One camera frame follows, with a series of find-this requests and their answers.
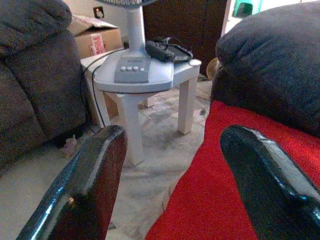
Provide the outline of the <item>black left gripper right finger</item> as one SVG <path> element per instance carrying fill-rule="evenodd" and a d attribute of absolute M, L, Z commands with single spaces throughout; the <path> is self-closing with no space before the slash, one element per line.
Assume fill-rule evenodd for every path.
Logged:
<path fill-rule="evenodd" d="M 276 141 L 231 125 L 220 148 L 258 239 L 320 238 L 320 190 Z"/>

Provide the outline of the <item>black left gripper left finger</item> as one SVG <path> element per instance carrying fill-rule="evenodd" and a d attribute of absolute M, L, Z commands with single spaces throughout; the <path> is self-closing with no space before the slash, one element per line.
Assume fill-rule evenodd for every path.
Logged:
<path fill-rule="evenodd" d="M 109 125 L 62 169 L 24 225 L 19 240 L 104 240 L 127 153 L 126 130 Z"/>

